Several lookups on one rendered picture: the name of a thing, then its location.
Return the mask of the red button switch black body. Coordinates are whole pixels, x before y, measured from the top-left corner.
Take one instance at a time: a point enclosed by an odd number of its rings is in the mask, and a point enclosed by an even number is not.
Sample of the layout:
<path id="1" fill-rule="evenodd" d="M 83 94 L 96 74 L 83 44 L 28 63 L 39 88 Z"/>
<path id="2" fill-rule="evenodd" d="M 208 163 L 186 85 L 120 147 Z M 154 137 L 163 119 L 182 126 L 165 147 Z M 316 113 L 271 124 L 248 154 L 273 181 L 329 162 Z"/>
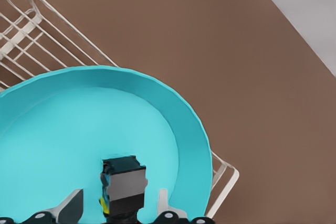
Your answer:
<path id="1" fill-rule="evenodd" d="M 102 207 L 106 224 L 137 224 L 138 211 L 144 207 L 148 185 L 146 166 L 136 156 L 104 159 L 102 172 Z"/>

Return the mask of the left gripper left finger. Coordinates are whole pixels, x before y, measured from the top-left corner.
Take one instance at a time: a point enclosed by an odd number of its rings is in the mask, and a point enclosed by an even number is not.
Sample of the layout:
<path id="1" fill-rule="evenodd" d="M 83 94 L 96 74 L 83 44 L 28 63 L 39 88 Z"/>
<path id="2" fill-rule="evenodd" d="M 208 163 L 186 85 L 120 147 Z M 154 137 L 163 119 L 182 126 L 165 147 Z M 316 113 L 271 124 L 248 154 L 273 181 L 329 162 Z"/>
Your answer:
<path id="1" fill-rule="evenodd" d="M 75 189 L 58 206 L 38 211 L 24 224 L 77 224 L 83 214 L 83 189 Z"/>

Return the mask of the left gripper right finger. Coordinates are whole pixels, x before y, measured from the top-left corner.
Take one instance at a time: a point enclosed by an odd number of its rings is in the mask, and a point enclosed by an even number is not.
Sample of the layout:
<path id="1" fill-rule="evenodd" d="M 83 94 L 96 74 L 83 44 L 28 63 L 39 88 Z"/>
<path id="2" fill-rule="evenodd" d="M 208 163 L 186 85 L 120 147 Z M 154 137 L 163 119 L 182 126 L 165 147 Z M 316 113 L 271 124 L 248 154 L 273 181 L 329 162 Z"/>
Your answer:
<path id="1" fill-rule="evenodd" d="M 188 224 L 187 213 L 169 205 L 167 189 L 159 191 L 157 217 L 154 224 Z"/>

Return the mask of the turquoise round plate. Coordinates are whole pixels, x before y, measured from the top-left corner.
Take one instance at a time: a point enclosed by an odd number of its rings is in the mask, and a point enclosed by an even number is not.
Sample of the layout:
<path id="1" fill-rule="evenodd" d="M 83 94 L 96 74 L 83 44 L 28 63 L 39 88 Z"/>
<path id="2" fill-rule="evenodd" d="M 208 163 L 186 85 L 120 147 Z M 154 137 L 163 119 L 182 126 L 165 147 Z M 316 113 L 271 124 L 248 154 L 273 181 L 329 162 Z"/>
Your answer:
<path id="1" fill-rule="evenodd" d="M 193 219 L 212 184 L 208 137 L 192 107 L 148 75 L 107 66 L 40 74 L 0 93 L 0 216 L 24 221 L 82 189 L 82 224 L 104 221 L 100 173 L 134 155 L 148 185 L 138 217 L 151 222 L 159 191 Z"/>

